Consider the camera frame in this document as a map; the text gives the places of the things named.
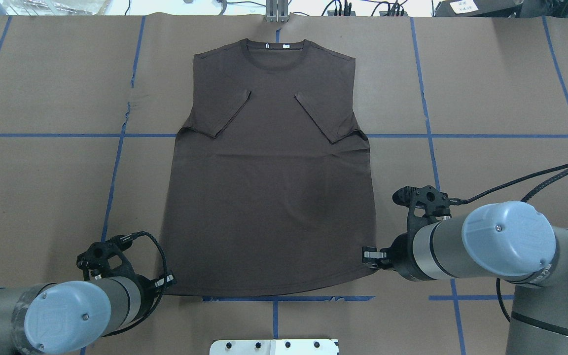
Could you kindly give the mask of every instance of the metal bracket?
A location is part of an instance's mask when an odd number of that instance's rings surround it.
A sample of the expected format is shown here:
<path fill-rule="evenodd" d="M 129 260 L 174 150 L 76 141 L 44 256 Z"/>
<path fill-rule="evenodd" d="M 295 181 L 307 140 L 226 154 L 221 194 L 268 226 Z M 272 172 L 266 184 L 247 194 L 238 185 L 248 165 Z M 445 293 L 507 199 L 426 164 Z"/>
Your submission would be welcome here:
<path fill-rule="evenodd" d="M 210 355 L 338 355 L 336 339 L 215 341 Z"/>
<path fill-rule="evenodd" d="M 288 22 L 287 0 L 266 0 L 266 22 Z"/>

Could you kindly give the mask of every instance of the t-shirt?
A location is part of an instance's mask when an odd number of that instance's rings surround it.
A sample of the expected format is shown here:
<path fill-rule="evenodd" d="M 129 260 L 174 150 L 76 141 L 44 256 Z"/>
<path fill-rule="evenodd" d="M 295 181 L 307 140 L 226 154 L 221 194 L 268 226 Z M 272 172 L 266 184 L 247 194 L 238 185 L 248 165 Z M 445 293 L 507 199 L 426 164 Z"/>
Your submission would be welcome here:
<path fill-rule="evenodd" d="M 373 272 L 361 262 L 376 215 L 354 70 L 308 40 L 194 56 L 162 228 L 178 281 L 168 294 L 288 294 Z"/>

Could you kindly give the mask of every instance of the wire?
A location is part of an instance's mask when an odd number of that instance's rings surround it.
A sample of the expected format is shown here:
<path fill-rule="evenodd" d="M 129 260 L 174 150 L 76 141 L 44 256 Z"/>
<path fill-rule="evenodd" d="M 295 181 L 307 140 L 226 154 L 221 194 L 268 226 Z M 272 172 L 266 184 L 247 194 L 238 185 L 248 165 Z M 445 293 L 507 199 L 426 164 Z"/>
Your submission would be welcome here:
<path fill-rule="evenodd" d="M 164 267 L 164 283 L 162 283 L 162 288 L 159 291 L 159 296 L 157 297 L 155 303 L 153 304 L 153 306 L 151 306 L 151 308 L 148 310 L 148 312 L 146 312 L 146 314 L 141 317 L 140 319 L 138 319 L 135 323 L 127 326 L 126 328 L 122 328 L 119 330 L 116 330 L 114 332 L 108 333 L 107 335 L 102 335 L 102 337 L 110 337 L 111 335 L 117 335 L 117 334 L 121 334 L 126 332 L 127 330 L 131 330 L 133 328 L 135 328 L 136 326 L 138 326 L 140 323 L 142 323 L 143 321 L 146 320 L 146 318 L 149 317 L 149 315 L 153 314 L 153 312 L 155 312 L 155 309 L 157 308 L 157 306 L 159 305 L 159 303 L 162 301 L 162 297 L 164 296 L 164 292 L 166 290 L 167 287 L 167 280 L 168 280 L 168 264 L 166 262 L 166 258 L 165 258 L 165 253 L 164 250 L 162 249 L 162 246 L 159 245 L 159 242 L 155 239 L 154 236 L 152 236 L 152 234 L 150 234 L 149 232 L 135 232 L 133 234 L 135 235 L 135 238 L 139 237 L 139 236 L 147 236 L 150 238 L 150 240 L 153 241 L 153 243 L 155 243 L 155 246 L 157 247 L 157 250 L 159 251 L 160 256 L 162 257 L 162 265 Z"/>
<path fill-rule="evenodd" d="M 529 201 L 530 198 L 534 197 L 534 195 L 539 193 L 542 189 L 548 187 L 549 185 L 553 184 L 554 182 L 557 182 L 558 180 L 564 178 L 567 175 L 568 175 L 568 169 L 550 177 L 547 180 L 544 180 L 543 182 L 541 182 L 541 184 L 539 184 L 534 189 L 532 189 L 532 191 L 528 192 L 527 195 L 525 195 L 525 197 L 523 197 L 521 199 L 521 202 Z"/>
<path fill-rule="evenodd" d="M 376 13 L 376 9 L 381 6 L 382 4 L 387 4 L 387 12 L 389 13 L 389 11 L 391 10 L 391 4 L 388 1 L 370 1 L 370 2 L 376 2 L 376 7 L 374 7 L 374 11 L 372 11 L 372 14 L 370 14 L 370 17 L 374 16 L 374 13 Z"/>
<path fill-rule="evenodd" d="M 479 195 L 471 197 L 467 200 L 462 200 L 462 199 L 459 199 L 459 198 L 450 198 L 449 202 L 451 202 L 451 205 L 455 205 L 455 206 L 470 204 L 471 202 L 474 202 L 474 201 L 482 198 L 483 196 L 489 195 L 489 194 L 491 194 L 495 191 L 499 191 L 500 189 L 504 189 L 504 188 L 507 188 L 507 187 L 512 186 L 514 184 L 518 184 L 519 182 L 523 182 L 525 180 L 532 179 L 533 177 L 535 178 L 536 176 L 553 173 L 554 171 L 560 171 L 560 170 L 566 169 L 566 168 L 568 168 L 568 163 L 561 165 L 561 166 L 556 166 L 555 168 L 545 169 L 543 171 L 539 171 L 538 173 L 533 173 L 533 174 L 530 174 L 530 175 L 525 175 L 523 177 L 519 177 L 516 180 L 512 180 L 510 182 L 506 182 L 503 185 L 499 185 L 495 188 L 491 188 L 487 191 L 483 191 Z"/>
<path fill-rule="evenodd" d="M 336 15 L 336 3 L 338 2 L 341 4 L 341 0 L 332 0 L 329 3 L 327 3 L 327 5 L 325 5 L 324 7 L 324 11 L 321 12 L 322 16 L 325 14 L 325 11 L 330 7 L 330 5 L 332 5 L 333 2 L 334 2 L 334 14 Z"/>
<path fill-rule="evenodd" d="M 505 304 L 503 304 L 503 295 L 501 294 L 501 279 L 497 279 L 496 286 L 497 286 L 498 306 L 501 307 L 501 312 L 503 312 L 505 319 L 507 319 L 507 321 L 510 321 L 510 315 L 507 313 Z"/>
<path fill-rule="evenodd" d="M 266 7 L 266 5 L 260 4 L 259 2 L 254 2 L 254 1 L 228 1 L 227 4 L 256 4 L 256 5 L 259 5 L 261 7 Z"/>

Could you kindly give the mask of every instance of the metal plate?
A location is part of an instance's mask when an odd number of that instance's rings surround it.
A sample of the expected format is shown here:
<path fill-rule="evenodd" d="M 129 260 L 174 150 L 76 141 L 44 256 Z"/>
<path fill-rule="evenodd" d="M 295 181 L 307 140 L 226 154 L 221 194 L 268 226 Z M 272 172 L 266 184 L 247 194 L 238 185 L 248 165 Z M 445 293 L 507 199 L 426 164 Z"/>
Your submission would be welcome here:
<path fill-rule="evenodd" d="M 336 339 L 215 341 L 210 355 L 338 355 Z"/>

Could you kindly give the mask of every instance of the neckline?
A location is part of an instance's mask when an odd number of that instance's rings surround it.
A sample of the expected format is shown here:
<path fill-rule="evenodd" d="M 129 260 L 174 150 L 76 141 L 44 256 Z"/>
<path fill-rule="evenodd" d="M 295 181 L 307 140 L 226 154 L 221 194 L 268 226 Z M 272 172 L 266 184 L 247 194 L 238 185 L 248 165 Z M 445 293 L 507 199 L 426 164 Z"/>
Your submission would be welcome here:
<path fill-rule="evenodd" d="M 251 63 L 251 65 L 253 65 L 254 67 L 257 67 L 259 69 L 262 70 L 267 70 L 267 71 L 283 71 L 283 70 L 290 70 L 293 69 L 294 67 L 297 67 L 298 65 L 300 65 L 304 59 L 306 58 L 307 54 L 308 54 L 308 50 L 311 47 L 311 41 L 305 39 L 301 42 L 295 42 L 295 43 L 277 43 L 277 42 L 254 42 L 248 38 L 244 38 L 243 40 L 241 40 L 240 42 L 240 47 L 241 50 L 243 51 L 244 57 L 246 58 L 246 60 L 248 62 Z M 284 66 L 280 66 L 280 67 L 269 67 L 266 65 L 262 65 L 261 63 L 257 62 L 257 60 L 255 60 L 255 58 L 253 57 L 253 55 L 249 52 L 249 48 L 256 48 L 256 49 L 263 49 L 263 50 L 289 50 L 289 49 L 293 49 L 293 50 L 301 50 L 302 54 L 299 56 L 299 58 L 295 59 L 295 61 L 284 65 Z"/>

